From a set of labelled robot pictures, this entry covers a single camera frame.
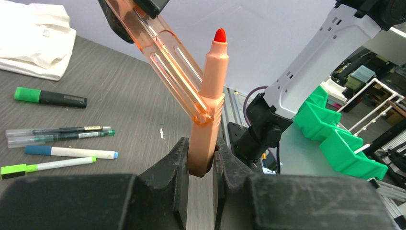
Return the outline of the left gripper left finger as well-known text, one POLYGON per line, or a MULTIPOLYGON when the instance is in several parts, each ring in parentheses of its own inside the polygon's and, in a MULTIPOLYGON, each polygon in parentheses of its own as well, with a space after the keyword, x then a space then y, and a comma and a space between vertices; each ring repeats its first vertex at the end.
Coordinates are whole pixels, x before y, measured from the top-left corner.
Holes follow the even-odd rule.
POLYGON ((136 180, 136 227, 184 230, 187 224, 189 139, 180 138, 170 152, 136 180))

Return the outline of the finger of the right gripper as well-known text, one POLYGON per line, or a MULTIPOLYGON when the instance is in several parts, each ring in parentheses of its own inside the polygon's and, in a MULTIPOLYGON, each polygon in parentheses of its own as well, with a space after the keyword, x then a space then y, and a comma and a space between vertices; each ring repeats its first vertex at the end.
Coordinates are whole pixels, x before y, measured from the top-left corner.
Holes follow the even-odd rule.
POLYGON ((155 19, 165 8, 169 0, 133 0, 150 18, 155 19))
POLYGON ((111 30, 114 31, 114 33, 116 35, 118 35, 125 42, 127 42, 129 44, 133 44, 134 41, 132 40, 130 35, 127 33, 127 31, 121 24, 120 20, 113 13, 112 9, 109 7, 107 2, 105 0, 98 0, 98 3, 101 7, 101 10, 107 20, 109 27, 111 28, 111 30))

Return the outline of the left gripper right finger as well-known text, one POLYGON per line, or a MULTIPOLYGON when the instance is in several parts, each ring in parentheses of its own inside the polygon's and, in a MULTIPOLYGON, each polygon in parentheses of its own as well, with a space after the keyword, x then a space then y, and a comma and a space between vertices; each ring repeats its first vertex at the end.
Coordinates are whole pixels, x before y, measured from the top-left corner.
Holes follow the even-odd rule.
POLYGON ((252 197, 246 178, 251 170, 233 155, 222 138, 213 159, 215 230, 247 230, 252 227, 252 197))

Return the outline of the orange highlighter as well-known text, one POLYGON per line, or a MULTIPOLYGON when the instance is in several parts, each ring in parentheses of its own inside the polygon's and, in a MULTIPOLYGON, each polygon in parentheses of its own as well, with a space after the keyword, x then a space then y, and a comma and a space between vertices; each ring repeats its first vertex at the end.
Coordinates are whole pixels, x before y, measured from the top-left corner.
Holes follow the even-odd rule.
POLYGON ((205 176, 212 166, 224 104, 226 31, 216 31, 202 69, 160 14, 150 18, 133 0, 106 2, 192 120, 187 168, 191 175, 205 176))

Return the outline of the black green highlighter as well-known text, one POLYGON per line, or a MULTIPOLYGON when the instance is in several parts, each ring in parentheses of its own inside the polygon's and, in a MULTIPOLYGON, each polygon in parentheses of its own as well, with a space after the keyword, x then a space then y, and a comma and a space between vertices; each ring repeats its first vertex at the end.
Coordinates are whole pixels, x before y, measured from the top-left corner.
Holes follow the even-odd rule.
POLYGON ((14 93, 15 100, 38 104, 86 108, 88 99, 69 94, 17 87, 14 93))

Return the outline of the black pen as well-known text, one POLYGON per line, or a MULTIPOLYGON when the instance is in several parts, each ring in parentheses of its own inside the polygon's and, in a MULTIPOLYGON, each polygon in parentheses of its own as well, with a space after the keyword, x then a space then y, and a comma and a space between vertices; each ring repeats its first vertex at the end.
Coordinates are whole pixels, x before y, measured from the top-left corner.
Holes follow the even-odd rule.
POLYGON ((38 135, 53 135, 64 133, 93 132, 112 130, 111 126, 80 126, 59 128, 34 128, 34 129, 8 129, 5 131, 7 138, 27 137, 38 135))

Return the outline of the white blue marker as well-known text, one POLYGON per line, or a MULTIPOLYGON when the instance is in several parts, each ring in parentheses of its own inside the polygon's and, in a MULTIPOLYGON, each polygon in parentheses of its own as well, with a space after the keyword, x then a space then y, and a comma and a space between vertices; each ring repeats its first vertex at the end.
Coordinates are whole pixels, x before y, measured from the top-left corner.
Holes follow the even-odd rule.
POLYGON ((24 149, 25 154, 30 155, 49 155, 61 157, 96 157, 97 159, 115 160, 119 153, 110 150, 94 150, 94 149, 74 149, 52 146, 37 146, 27 145, 24 149))

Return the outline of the green gel pen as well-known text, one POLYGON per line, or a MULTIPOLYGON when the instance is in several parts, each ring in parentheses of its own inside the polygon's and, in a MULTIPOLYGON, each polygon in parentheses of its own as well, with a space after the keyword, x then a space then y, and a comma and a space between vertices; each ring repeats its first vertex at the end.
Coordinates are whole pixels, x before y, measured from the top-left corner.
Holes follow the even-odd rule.
POLYGON ((28 137, 15 137, 8 138, 8 148, 20 148, 27 145, 44 145, 46 142, 55 142, 71 139, 83 138, 97 138, 114 136, 115 130, 103 130, 96 132, 82 132, 82 133, 64 133, 64 134, 50 134, 50 135, 37 135, 28 137))

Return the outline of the white marker pen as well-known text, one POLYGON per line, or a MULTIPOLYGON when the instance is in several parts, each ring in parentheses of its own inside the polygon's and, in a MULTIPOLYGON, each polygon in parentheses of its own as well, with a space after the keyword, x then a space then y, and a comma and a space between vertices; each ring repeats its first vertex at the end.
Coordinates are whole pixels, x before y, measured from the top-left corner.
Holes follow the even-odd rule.
POLYGON ((62 161, 52 161, 39 164, 17 164, 10 166, 3 166, 0 168, 0 179, 11 179, 20 176, 25 176, 27 173, 44 171, 56 168, 64 168, 76 165, 92 164, 96 162, 96 157, 82 157, 62 161))

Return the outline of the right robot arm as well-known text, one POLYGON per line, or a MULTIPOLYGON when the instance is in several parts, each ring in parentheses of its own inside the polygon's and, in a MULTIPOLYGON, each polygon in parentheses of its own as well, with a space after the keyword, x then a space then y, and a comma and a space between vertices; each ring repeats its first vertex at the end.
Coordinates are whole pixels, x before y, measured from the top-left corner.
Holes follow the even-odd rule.
MULTIPOLYGON (((101 0, 110 28, 134 43, 194 123, 190 170, 207 171, 214 155, 228 66, 224 30, 218 30, 202 69, 160 16, 165 0, 101 0)), ((252 126, 242 155, 257 159, 279 143, 282 132, 332 69, 380 31, 406 20, 403 0, 338 0, 326 20, 277 80, 248 108, 252 126)))

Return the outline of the white cloth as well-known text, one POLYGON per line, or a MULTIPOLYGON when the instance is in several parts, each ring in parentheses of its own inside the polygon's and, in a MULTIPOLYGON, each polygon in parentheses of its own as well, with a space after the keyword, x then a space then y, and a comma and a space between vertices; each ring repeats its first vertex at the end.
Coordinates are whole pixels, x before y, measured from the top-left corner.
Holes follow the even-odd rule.
POLYGON ((0 68, 59 81, 77 32, 63 5, 0 2, 0 68))

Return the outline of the green plastic bin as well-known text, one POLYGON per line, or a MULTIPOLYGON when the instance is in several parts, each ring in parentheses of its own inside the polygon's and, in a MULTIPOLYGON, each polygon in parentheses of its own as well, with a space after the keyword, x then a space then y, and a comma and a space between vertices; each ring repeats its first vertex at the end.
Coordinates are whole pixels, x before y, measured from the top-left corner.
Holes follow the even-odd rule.
POLYGON ((327 109, 328 93, 318 86, 299 108, 294 122, 304 137, 319 148, 336 172, 362 179, 383 179, 388 167, 369 159, 360 148, 363 139, 338 127, 341 113, 327 109))

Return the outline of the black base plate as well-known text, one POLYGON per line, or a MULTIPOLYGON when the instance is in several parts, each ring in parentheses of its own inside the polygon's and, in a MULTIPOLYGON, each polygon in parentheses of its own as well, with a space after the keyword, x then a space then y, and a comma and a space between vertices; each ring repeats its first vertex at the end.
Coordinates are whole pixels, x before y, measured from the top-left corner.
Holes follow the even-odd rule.
POLYGON ((242 126, 237 123, 229 122, 227 124, 228 137, 230 142, 230 149, 234 155, 236 155, 237 142, 243 136, 243 134, 248 130, 248 127, 242 126))

